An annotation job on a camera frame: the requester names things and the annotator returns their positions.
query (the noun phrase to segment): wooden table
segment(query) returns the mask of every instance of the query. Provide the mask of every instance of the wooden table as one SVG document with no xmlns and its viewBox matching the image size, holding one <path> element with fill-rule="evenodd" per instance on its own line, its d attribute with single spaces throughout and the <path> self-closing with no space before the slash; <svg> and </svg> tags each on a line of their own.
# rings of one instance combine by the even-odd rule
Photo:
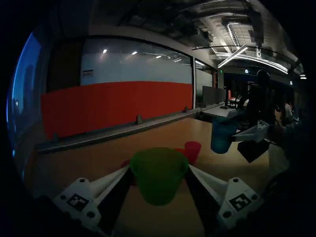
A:
<svg viewBox="0 0 316 237">
<path fill-rule="evenodd" d="M 55 197 L 79 177 L 103 177 L 139 150 L 151 147 L 183 148 L 187 141 L 202 144 L 196 167 L 222 180 L 240 177 L 261 192 L 268 181 L 267 152 L 248 163 L 232 143 L 226 154 L 211 151 L 212 124 L 185 118 L 158 128 L 112 141 L 40 155 L 35 162 L 34 195 Z M 120 212 L 115 233 L 128 236 L 203 236 L 203 226 L 183 180 L 174 200 L 165 206 L 147 204 L 137 187 L 131 187 Z"/>
</svg>

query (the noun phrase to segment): pipe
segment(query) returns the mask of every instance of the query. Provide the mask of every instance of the pipe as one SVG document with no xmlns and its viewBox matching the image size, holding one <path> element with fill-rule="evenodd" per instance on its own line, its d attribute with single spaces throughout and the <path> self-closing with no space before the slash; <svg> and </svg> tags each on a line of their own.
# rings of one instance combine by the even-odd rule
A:
<svg viewBox="0 0 316 237">
<path fill-rule="evenodd" d="M 233 43 L 234 43 L 234 45 L 236 46 L 236 48 L 237 48 L 237 50 L 238 49 L 240 49 L 240 47 L 239 47 L 239 41 L 238 41 L 238 39 L 237 39 L 237 37 L 236 37 L 236 35 L 235 35 L 235 32 L 232 30 L 232 28 L 230 27 L 231 25 L 236 25 L 236 24 L 240 24 L 240 23 L 237 23 L 237 22 L 234 22 L 234 23 L 228 23 L 227 24 L 227 30 L 228 30 L 228 33 L 229 33 L 229 35 L 230 35 L 230 38 L 231 38 L 231 40 L 233 41 Z"/>
</svg>

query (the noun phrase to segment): person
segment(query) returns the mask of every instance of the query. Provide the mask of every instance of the person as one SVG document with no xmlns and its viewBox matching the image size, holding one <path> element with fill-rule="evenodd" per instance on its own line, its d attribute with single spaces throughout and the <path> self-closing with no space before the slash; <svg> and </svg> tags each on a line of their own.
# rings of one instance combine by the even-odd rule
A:
<svg viewBox="0 0 316 237">
<path fill-rule="evenodd" d="M 282 125 L 288 125 L 290 123 L 292 123 L 293 121 L 293 113 L 292 113 L 292 109 L 291 109 L 291 102 L 290 101 L 286 101 L 284 103 L 284 113 L 282 113 Z"/>
</svg>

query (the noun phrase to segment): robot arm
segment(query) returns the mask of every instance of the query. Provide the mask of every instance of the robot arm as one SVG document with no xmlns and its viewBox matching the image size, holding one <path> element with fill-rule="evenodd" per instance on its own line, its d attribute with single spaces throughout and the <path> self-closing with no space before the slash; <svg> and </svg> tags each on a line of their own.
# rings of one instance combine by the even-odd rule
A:
<svg viewBox="0 0 316 237">
<path fill-rule="evenodd" d="M 128 166 L 93 182 L 79 178 L 53 202 L 86 229 L 111 236 L 132 179 Z M 185 180 L 207 235 L 234 227 L 263 202 L 240 178 L 225 182 L 189 165 Z"/>
</svg>

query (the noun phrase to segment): red cup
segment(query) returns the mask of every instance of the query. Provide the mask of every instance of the red cup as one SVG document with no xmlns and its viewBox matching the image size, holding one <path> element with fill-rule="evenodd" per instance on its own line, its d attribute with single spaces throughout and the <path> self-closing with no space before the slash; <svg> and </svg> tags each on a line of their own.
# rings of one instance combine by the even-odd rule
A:
<svg viewBox="0 0 316 237">
<path fill-rule="evenodd" d="M 201 150 L 201 144 L 197 141 L 188 141 L 184 145 L 185 156 L 189 160 L 189 164 L 193 165 L 198 159 L 199 152 Z"/>
<path fill-rule="evenodd" d="M 184 154 L 186 156 L 185 149 L 183 149 L 183 148 L 174 148 L 174 150 L 179 151 L 180 153 L 182 153 L 182 154 Z"/>
</svg>

